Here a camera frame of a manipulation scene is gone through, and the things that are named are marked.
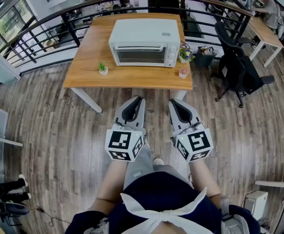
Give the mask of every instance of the oven window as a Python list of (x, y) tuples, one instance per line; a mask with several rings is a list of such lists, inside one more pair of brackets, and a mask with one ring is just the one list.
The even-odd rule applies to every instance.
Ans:
[(119, 62), (164, 63), (166, 47), (162, 50), (116, 50)]

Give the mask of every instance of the table leg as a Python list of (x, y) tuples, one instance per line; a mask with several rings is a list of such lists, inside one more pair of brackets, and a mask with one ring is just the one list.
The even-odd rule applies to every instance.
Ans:
[(14, 145), (14, 146), (23, 146), (22, 143), (10, 141), (10, 140), (4, 139), (4, 138), (0, 138), (0, 141), (1, 141), (1, 142), (4, 142), (4, 143), (7, 143), (7, 144)]
[(251, 53), (249, 59), (253, 60), (255, 58), (255, 56), (258, 54), (258, 52), (261, 50), (261, 48), (264, 45), (264, 41), (260, 41), (257, 45), (257, 47), (255, 48), (255, 50), (253, 51), (253, 53)]
[(183, 100), (186, 94), (186, 90), (179, 90), (175, 96), (175, 99)]
[(102, 108), (95, 103), (93, 99), (82, 88), (71, 88), (81, 99), (85, 101), (90, 107), (92, 107), (98, 113), (102, 113)]
[(266, 68), (269, 63), (276, 57), (276, 55), (281, 51), (282, 48), (277, 48), (276, 51), (270, 56), (270, 58), (265, 62), (264, 67)]
[(284, 182), (256, 180), (255, 181), (255, 185), (272, 186), (272, 187), (284, 187)]

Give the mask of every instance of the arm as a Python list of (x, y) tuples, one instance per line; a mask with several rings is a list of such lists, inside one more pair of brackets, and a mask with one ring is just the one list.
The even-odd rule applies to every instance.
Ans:
[(195, 190), (202, 191), (207, 187), (207, 197), (220, 209), (222, 197), (217, 182), (212, 177), (210, 170), (202, 159), (189, 163)]
[(120, 201), (123, 192), (124, 178), (127, 171), (127, 162), (111, 161), (97, 197), (88, 211), (98, 211), (108, 215)]
[(269, 13), (265, 8), (251, 8), (251, 10), (262, 12), (262, 13)]

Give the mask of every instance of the potted flower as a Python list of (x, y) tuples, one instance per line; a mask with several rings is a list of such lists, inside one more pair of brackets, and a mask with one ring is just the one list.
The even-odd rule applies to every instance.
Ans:
[(195, 58), (195, 56), (193, 55), (193, 52), (192, 52), (190, 46), (187, 45), (186, 43), (182, 44), (180, 46), (180, 50), (179, 50), (180, 62), (181, 63), (191, 62), (194, 58)]
[(99, 73), (104, 76), (108, 73), (108, 67), (106, 67), (102, 62), (99, 63)]

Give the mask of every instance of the wooden table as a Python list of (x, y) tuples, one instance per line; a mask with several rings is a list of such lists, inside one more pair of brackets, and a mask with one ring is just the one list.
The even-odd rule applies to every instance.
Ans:
[(267, 44), (267, 45), (277, 47), (276, 51), (265, 62), (264, 67), (266, 67), (276, 57), (276, 55), (280, 52), (280, 50), (283, 48), (283, 45), (280, 42), (280, 40), (278, 39), (278, 37), (271, 31), (271, 29), (267, 25), (264, 24), (264, 22), (260, 18), (252, 17), (249, 20), (248, 25), (251, 27), (251, 29), (256, 33), (256, 35), (260, 39), (260, 42), (257, 45), (256, 49), (254, 50), (254, 52), (249, 57), (251, 60), (253, 60), (255, 58), (255, 56), (261, 50), (263, 45)]
[[(108, 45), (110, 34), (119, 19), (173, 19), (177, 20), (180, 40), (185, 41), (179, 15), (162, 13), (130, 13), (96, 18), (84, 36), (75, 58), (68, 70), (64, 88), (71, 88), (80, 98), (98, 113), (101, 107), (82, 88), (154, 88), (179, 90), (176, 99), (183, 99), (187, 90), (192, 90), (189, 63), (177, 60), (175, 68), (152, 66), (116, 66)], [(99, 62), (108, 67), (108, 74), (99, 74)], [(179, 77), (181, 68), (187, 68), (185, 79)]]

